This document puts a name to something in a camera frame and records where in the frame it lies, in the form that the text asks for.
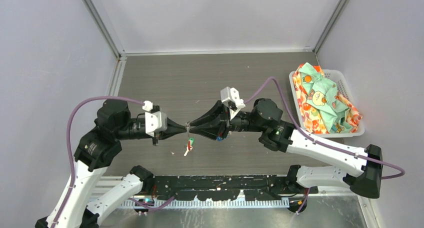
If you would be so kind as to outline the aluminium frame rail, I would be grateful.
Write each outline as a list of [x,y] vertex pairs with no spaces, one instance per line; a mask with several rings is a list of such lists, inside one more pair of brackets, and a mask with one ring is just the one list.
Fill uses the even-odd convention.
[[121,183],[113,187],[96,201],[89,202],[99,178],[92,184],[78,180],[68,203],[75,207],[90,210],[93,214],[113,211],[134,196],[150,196],[150,201],[137,205],[147,210],[166,208],[172,201],[224,202],[231,205],[240,194],[244,201],[255,203],[265,201],[282,202],[292,212],[302,212],[307,206],[306,197],[318,186],[348,188],[358,196],[377,199],[380,196],[379,181],[368,179],[365,174],[353,177],[335,171],[319,174],[317,169],[304,174],[276,175],[189,175],[189,176],[154,176],[149,171],[131,171]]

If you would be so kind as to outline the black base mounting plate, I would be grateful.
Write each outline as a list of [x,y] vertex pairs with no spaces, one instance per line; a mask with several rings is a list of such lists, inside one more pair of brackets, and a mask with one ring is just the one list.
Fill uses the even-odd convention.
[[161,201],[234,201],[243,194],[246,201],[277,201],[304,195],[307,189],[278,175],[158,175],[144,182],[140,196]]

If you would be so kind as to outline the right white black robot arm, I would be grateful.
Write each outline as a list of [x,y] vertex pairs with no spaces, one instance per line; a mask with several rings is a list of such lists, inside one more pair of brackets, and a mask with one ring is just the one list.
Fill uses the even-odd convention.
[[365,198],[380,197],[383,157],[379,146],[352,147],[306,133],[283,121],[283,111],[269,98],[257,99],[250,112],[240,111],[234,117],[231,112],[218,100],[207,113],[189,123],[189,132],[216,141],[226,139],[231,132],[259,132],[258,141],[271,151],[303,155],[327,164],[291,165],[285,180],[291,193],[330,186],[348,188]]

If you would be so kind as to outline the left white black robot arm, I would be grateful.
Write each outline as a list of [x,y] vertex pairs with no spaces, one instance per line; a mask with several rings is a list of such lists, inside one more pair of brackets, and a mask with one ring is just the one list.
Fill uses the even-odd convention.
[[123,140],[160,140],[186,131],[150,101],[141,103],[143,114],[133,118],[129,109],[132,99],[102,96],[95,126],[79,141],[76,150],[68,151],[71,174],[51,214],[39,219],[37,228],[98,228],[105,218],[124,201],[140,193],[148,195],[154,176],[142,166],[134,166],[122,182],[98,200],[91,202],[98,181],[122,151]]

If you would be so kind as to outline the colourful patterned cloth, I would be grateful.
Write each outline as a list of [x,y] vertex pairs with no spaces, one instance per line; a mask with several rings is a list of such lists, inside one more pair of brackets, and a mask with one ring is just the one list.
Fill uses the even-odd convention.
[[303,63],[290,76],[299,123],[318,135],[353,134],[359,131],[363,115],[339,91],[339,85],[325,76],[318,65]]

